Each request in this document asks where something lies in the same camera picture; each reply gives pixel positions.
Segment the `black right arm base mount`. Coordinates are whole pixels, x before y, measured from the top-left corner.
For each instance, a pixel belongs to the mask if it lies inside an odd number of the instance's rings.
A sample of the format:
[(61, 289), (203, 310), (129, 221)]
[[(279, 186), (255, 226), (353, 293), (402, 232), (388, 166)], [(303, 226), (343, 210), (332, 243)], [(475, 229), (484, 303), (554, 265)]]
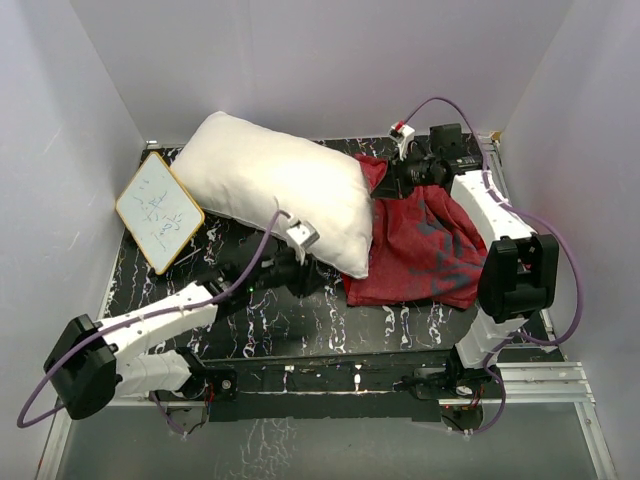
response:
[(460, 372), (435, 368), (416, 368), (412, 375), (404, 375), (393, 384), (394, 392), (409, 392), (419, 400), (439, 400), (459, 398), (477, 404), (484, 394), (485, 387), (497, 378), (502, 379), (501, 371), (491, 366), (484, 369), (463, 369)]

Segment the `white pillow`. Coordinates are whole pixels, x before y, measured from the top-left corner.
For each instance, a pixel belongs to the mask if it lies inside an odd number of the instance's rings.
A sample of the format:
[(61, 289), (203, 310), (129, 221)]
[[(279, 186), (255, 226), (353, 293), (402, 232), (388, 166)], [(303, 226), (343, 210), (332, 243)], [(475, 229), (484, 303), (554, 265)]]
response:
[(373, 207), (354, 158), (218, 111), (171, 170), (207, 212), (261, 230), (277, 210), (310, 223), (319, 235), (311, 255), (353, 278), (367, 277)]

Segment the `red patterned pillowcase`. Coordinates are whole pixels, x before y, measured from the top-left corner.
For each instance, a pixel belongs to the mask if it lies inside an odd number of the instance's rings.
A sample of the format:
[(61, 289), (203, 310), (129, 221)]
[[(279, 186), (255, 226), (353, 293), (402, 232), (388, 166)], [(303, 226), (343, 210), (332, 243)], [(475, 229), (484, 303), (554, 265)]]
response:
[(369, 273), (364, 279), (342, 276), (347, 304), (432, 300), (467, 309), (476, 300), (486, 256), (476, 226), (444, 188), (375, 199)]

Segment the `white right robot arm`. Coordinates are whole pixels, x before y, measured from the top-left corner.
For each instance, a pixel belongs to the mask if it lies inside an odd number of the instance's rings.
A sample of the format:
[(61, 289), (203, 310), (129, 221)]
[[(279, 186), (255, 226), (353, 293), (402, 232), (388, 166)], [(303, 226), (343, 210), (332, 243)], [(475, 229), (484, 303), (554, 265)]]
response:
[(466, 397), (481, 385), (479, 370), (493, 369), (500, 350), (553, 303), (559, 244), (554, 235), (535, 232), (512, 211), (493, 182), (486, 154), (466, 151), (460, 125), (431, 128), (427, 149), (414, 134), (403, 122), (390, 128), (397, 152), (373, 195), (405, 199), (417, 187), (443, 186), (488, 249), (477, 287), (476, 318), (456, 343), (445, 374), (447, 388)]

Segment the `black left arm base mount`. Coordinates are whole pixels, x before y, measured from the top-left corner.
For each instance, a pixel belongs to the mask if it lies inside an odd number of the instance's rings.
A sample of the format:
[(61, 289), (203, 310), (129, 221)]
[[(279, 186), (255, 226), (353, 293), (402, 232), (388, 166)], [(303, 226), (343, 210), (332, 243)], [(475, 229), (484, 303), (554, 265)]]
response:
[(232, 369), (209, 369), (205, 371), (204, 400), (207, 405), (214, 402), (232, 402), (238, 393), (238, 375)]

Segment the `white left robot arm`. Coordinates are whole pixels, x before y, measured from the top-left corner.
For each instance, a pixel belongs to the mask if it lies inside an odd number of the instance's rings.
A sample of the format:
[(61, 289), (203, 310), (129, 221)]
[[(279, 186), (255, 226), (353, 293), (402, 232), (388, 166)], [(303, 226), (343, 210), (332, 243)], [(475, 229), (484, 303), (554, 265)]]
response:
[(96, 414), (115, 398), (146, 392), (189, 400), (231, 397), (235, 375), (205, 366), (187, 347), (160, 354), (151, 348), (235, 314), (259, 291), (284, 287), (304, 298), (322, 282), (317, 260), (291, 247), (251, 261), (246, 270), (221, 264), (136, 311), (99, 321), (87, 315), (70, 320), (44, 371), (74, 420)]

